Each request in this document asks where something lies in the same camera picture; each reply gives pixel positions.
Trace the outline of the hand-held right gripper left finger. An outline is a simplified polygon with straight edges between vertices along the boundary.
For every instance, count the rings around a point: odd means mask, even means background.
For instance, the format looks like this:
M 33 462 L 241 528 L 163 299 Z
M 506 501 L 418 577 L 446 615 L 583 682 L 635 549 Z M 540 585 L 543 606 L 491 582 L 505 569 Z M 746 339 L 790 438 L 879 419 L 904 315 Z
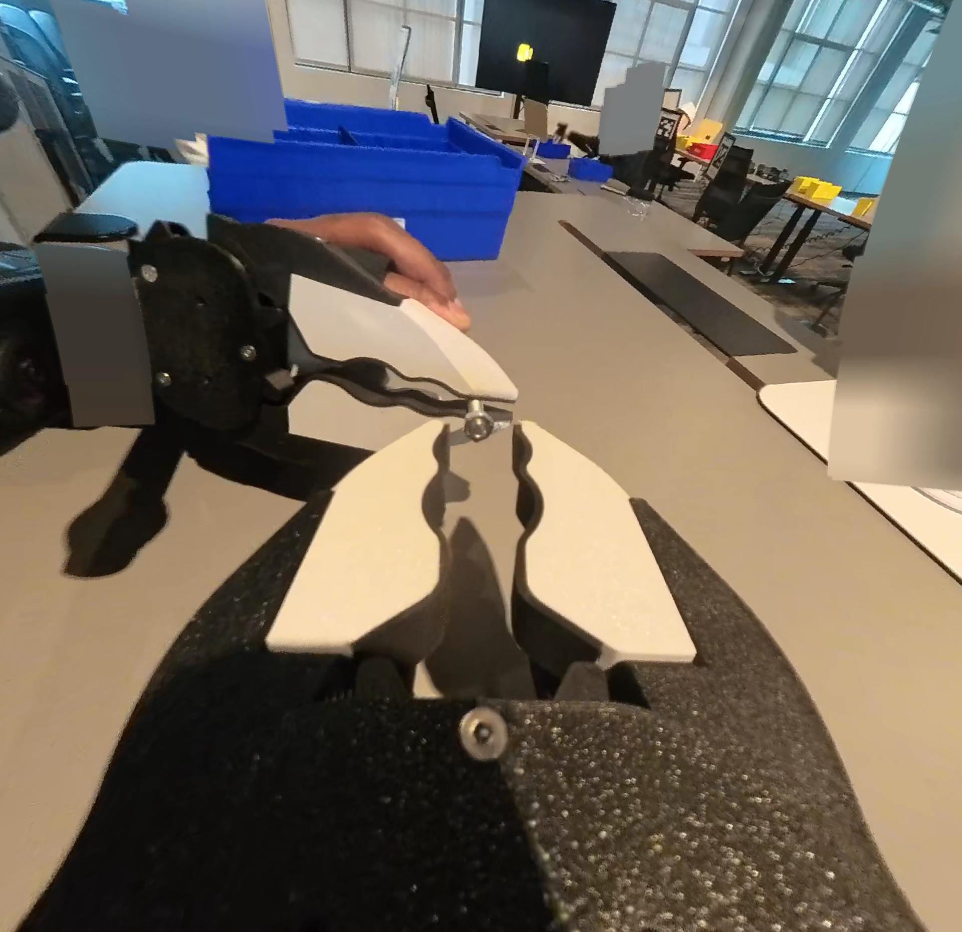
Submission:
M 428 656 L 445 627 L 449 428 L 428 421 L 332 491 L 268 631 L 273 652 Z

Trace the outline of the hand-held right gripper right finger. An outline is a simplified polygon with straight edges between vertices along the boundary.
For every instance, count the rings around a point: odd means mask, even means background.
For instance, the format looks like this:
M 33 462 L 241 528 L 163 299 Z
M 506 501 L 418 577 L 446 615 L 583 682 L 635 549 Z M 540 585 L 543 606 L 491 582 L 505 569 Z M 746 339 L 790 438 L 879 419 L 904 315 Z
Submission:
M 513 634 L 538 665 L 692 663 L 696 648 L 627 492 L 533 421 L 513 433 L 523 525 Z

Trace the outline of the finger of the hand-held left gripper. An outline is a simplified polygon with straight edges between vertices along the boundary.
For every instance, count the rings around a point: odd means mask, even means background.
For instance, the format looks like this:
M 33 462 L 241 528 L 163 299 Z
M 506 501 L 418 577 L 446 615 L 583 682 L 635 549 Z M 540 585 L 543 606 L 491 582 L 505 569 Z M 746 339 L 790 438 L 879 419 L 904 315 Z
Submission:
M 428 422 L 463 431 L 472 396 L 413 381 L 384 364 L 332 364 L 296 393 L 296 434 L 349 447 L 386 447 Z
M 289 312 L 319 358 L 380 361 L 407 381 L 434 382 L 463 398 L 512 404 L 519 396 L 491 355 L 414 299 L 383 303 L 294 275 Z

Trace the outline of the person's left forearm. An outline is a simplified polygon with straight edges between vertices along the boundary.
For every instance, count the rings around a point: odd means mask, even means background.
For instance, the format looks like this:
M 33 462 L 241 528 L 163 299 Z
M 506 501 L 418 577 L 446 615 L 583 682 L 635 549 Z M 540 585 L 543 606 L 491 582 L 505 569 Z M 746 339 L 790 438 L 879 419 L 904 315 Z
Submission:
M 65 423 L 68 407 L 40 266 L 25 247 L 2 242 L 2 442 Z

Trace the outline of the person's left hand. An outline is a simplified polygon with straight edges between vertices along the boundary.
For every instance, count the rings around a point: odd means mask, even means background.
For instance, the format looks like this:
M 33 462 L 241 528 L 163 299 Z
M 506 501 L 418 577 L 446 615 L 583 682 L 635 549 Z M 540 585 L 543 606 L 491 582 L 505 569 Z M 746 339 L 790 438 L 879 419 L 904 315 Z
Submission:
M 467 333 L 471 319 L 447 266 L 396 221 L 377 213 L 331 214 L 310 219 L 270 219 L 272 226 L 294 229 L 342 248 L 380 255 L 392 262 L 383 283 L 419 301 L 457 330 Z

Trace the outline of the white rounded object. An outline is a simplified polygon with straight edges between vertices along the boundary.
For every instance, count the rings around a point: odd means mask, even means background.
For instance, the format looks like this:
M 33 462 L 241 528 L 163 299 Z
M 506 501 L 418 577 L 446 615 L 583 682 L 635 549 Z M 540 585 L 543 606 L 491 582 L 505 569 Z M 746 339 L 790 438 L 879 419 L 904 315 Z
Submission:
M 205 240 L 210 212 L 208 172 L 190 164 L 131 161 L 117 168 L 76 212 L 133 221 L 139 241 L 158 221 L 180 225 L 190 236 Z

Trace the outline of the blue plastic bin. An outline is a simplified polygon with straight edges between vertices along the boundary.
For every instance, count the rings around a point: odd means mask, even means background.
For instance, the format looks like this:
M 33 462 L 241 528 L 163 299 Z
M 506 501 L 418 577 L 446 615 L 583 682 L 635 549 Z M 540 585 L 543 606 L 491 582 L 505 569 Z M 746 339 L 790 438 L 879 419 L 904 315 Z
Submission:
M 207 138 L 210 209 L 243 223 L 370 212 L 440 261 L 499 257 L 525 157 L 456 118 L 285 99 L 272 142 Z

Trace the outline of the white document stand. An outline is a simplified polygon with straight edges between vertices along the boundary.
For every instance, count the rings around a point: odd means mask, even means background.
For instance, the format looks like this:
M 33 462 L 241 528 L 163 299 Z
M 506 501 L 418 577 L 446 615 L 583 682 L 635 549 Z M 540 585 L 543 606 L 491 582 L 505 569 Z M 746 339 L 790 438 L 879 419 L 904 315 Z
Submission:
M 759 404 L 827 461 L 835 382 L 765 385 Z M 961 493 L 885 484 L 851 487 L 956 580 L 961 579 Z

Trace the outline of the black desk mat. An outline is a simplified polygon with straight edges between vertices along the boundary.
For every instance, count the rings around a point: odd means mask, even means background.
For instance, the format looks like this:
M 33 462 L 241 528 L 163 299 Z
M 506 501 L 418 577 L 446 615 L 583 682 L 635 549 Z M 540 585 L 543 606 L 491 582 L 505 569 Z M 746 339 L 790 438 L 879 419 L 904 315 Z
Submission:
M 615 252 L 603 257 L 647 300 L 680 318 L 728 358 L 797 352 L 787 339 L 660 254 Z

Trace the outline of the black office chair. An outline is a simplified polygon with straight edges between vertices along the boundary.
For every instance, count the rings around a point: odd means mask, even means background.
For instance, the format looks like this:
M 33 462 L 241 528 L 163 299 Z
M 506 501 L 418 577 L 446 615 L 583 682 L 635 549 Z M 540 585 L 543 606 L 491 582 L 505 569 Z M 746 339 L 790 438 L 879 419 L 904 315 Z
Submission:
M 732 144 L 723 158 L 713 159 L 707 184 L 691 215 L 693 223 L 741 249 L 792 184 L 780 172 L 760 181 L 750 180 L 752 157 L 751 149 Z
M 677 135 L 657 136 L 653 148 L 638 155 L 635 169 L 631 174 L 628 196 L 638 200 L 660 201 L 667 189 L 684 181 L 692 181 L 695 174 L 672 163 L 675 157 Z

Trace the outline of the large black monitor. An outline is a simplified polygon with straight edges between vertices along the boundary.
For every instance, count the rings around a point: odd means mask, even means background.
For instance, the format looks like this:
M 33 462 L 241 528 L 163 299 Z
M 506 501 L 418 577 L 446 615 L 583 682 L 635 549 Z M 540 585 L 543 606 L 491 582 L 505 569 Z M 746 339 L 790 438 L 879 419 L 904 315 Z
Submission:
M 616 11 L 607 0 L 484 0 L 475 86 L 591 106 Z

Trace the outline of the yellow bins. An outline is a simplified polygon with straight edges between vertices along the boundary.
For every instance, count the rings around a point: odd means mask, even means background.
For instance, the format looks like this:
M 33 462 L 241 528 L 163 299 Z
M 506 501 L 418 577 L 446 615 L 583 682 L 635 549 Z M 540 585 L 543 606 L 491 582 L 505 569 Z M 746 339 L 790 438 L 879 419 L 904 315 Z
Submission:
M 725 125 L 720 121 L 703 119 L 688 128 L 676 139 L 675 151 L 698 161 L 709 161 L 715 156 Z

